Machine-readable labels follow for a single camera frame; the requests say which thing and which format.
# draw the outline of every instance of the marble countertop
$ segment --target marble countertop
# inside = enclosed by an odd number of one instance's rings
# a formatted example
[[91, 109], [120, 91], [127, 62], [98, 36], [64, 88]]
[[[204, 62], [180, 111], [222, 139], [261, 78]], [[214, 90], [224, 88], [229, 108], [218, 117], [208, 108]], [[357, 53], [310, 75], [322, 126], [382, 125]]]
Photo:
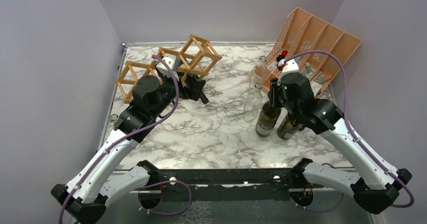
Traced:
[[[180, 50], [181, 47], [169, 47]], [[351, 164], [326, 140], [305, 129], [288, 141], [276, 132], [260, 138], [255, 133], [256, 119], [246, 122], [243, 105], [249, 87], [249, 74], [258, 58], [268, 55], [272, 46], [214, 46], [223, 56], [208, 76], [204, 93], [209, 103], [180, 99], [175, 113], [156, 126], [145, 140], [132, 150], [118, 166], [130, 169], [139, 161], [149, 160], [159, 169], [209, 168], [282, 168], [292, 167], [301, 158], [328, 162], [338, 167]], [[129, 47], [126, 60], [151, 62], [158, 47]], [[189, 53], [196, 53], [190, 47]], [[141, 76], [144, 70], [136, 70]], [[322, 98], [331, 99], [329, 91]], [[120, 114], [128, 104], [117, 90], [111, 114]], [[276, 124], [286, 115], [282, 110]], [[113, 129], [108, 124], [106, 136]]]

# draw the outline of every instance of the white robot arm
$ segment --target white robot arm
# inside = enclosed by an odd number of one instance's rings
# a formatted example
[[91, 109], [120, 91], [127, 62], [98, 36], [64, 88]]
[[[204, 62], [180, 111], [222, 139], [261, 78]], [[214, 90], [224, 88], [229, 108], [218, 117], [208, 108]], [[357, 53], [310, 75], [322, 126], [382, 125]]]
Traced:
[[294, 167], [300, 180], [345, 193], [371, 213], [378, 214], [392, 205], [402, 188], [393, 176], [406, 185], [412, 175], [388, 163], [364, 139], [355, 139], [359, 135], [350, 123], [346, 124], [339, 108], [329, 100], [314, 99], [309, 80], [299, 73], [293, 59], [282, 59], [278, 65], [283, 66], [280, 78], [271, 82], [268, 93], [272, 106], [285, 107], [296, 125], [302, 124], [322, 136], [358, 171], [340, 171], [302, 159]]

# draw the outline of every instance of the clear glass bottle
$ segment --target clear glass bottle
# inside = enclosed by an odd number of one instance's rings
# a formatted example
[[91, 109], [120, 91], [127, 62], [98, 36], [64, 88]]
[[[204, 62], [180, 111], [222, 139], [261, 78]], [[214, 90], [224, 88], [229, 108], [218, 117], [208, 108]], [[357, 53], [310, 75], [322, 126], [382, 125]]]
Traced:
[[279, 128], [277, 129], [277, 135], [284, 140], [291, 139], [294, 134], [302, 127], [301, 124], [298, 124], [295, 127], [292, 126], [292, 124], [295, 125], [295, 123], [296, 120], [292, 120], [291, 122], [288, 115], [286, 114], [286, 117], [284, 117], [283, 121], [279, 125]]
[[267, 58], [265, 56], [260, 57], [259, 63], [252, 69], [249, 77], [249, 92], [243, 107], [243, 117], [247, 122], [256, 118], [262, 103], [263, 96], [261, 91], [266, 78], [266, 62]]
[[256, 122], [255, 132], [260, 137], [268, 137], [271, 132], [273, 132], [273, 128], [276, 125], [280, 113], [280, 108], [271, 107], [270, 102], [264, 103], [259, 113], [258, 121]]

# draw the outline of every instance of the lavender wall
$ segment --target lavender wall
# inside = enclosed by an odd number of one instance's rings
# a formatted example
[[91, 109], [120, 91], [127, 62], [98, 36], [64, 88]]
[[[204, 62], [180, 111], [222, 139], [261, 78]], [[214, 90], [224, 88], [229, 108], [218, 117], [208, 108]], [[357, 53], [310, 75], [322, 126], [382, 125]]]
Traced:
[[331, 22], [344, 0], [100, 0], [121, 40], [276, 41], [288, 14], [303, 8]]
[[121, 57], [98, 0], [0, 0], [1, 223], [57, 223], [95, 153]]
[[[427, 0], [345, 0], [333, 23], [361, 39], [349, 62], [349, 117], [379, 154], [413, 174], [415, 205], [384, 212], [388, 224], [427, 223]], [[342, 106], [342, 77], [333, 81]], [[406, 203], [404, 191], [397, 200]]]

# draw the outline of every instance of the dark glass bottle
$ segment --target dark glass bottle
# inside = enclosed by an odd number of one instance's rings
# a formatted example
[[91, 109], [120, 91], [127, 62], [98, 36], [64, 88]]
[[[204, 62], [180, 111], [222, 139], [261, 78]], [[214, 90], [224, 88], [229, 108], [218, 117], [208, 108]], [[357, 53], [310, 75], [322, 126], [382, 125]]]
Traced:
[[279, 125], [279, 128], [277, 129], [277, 135], [284, 140], [291, 139], [294, 134], [302, 127], [301, 124], [295, 127], [292, 126], [292, 124], [295, 125], [295, 123], [296, 120], [292, 120], [291, 122], [288, 115], [286, 114], [286, 117], [284, 117], [283, 121]]
[[273, 108], [270, 102], [264, 103], [259, 114], [258, 121], [256, 122], [255, 132], [261, 137], [267, 137], [273, 132], [277, 119], [281, 113], [280, 108]]

